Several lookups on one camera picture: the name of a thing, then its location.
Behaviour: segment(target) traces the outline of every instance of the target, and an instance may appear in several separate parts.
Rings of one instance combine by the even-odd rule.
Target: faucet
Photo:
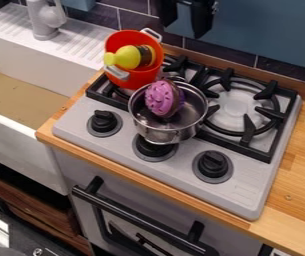
[[[67,19],[60,0],[50,6],[47,0],[27,0],[27,9],[32,23],[33,36],[40,41],[50,40],[58,35],[59,27]]]

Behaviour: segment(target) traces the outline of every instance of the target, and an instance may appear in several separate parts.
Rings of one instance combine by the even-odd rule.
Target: burner grate
[[[297,92],[279,87],[276,81],[271,81],[269,84],[265,84],[260,81],[250,80],[247,77],[234,74],[234,69],[231,68],[226,70],[212,67],[209,68],[190,61],[185,56],[180,56],[178,59],[172,56],[166,57],[163,70],[164,73],[172,72],[173,78],[180,77],[184,79],[186,78],[187,69],[195,70],[195,74],[188,79],[189,83],[201,89],[208,98],[217,99],[220,97],[218,93],[210,90],[214,85],[221,84],[224,90],[231,91],[234,89],[232,82],[237,82],[260,90],[260,92],[254,95],[254,100],[268,100],[272,102],[273,109],[258,106],[255,107],[256,112],[270,119],[270,121],[262,127],[256,128],[250,116],[244,114],[244,131],[227,130],[213,124],[209,120],[206,120],[204,124],[209,129],[202,129],[196,135],[196,137],[201,140],[228,148],[262,162],[270,163],[282,136],[287,118],[296,101]],[[210,76],[217,76],[219,78],[207,83]],[[87,89],[86,95],[89,98],[128,111],[128,100],[130,96],[121,91],[118,86],[109,82],[105,74],[101,75],[100,78]],[[289,99],[289,103],[284,112],[281,112],[277,96]],[[208,117],[215,115],[215,112],[219,109],[219,105],[211,106],[209,108]],[[276,129],[277,132],[268,151],[262,151],[251,147],[251,141],[255,136],[266,133],[271,129]],[[229,137],[241,137],[241,139],[236,140],[230,139]]]

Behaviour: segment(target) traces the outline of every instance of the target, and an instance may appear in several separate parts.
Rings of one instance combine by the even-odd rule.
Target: toy stove
[[[154,145],[128,113],[132,91],[99,77],[53,134],[249,220],[257,219],[301,108],[296,91],[167,56],[159,79],[190,83],[209,101],[196,137]]]

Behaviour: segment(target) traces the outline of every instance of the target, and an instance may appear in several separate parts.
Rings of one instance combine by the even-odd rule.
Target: metal saucepan
[[[145,105],[145,91],[150,84],[138,89],[128,102],[138,133],[150,143],[168,145],[190,139],[201,129],[207,117],[209,105],[203,92],[184,82],[174,83],[183,90],[185,104],[171,118],[160,118]]]

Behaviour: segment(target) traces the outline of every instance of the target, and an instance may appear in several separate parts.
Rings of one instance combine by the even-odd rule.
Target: butcher block counter
[[[257,80],[265,82],[277,80],[280,86],[295,89],[301,95],[303,106],[296,127],[259,220],[246,221],[135,170],[55,137],[52,134],[54,123],[85,93],[88,86],[102,74],[102,71],[95,74],[77,94],[38,129],[36,132],[38,140],[97,165],[193,211],[229,225],[265,244],[291,255],[305,255],[305,83],[180,48],[164,45],[164,49],[168,54],[184,54],[208,66],[222,69],[231,67],[239,75]]]

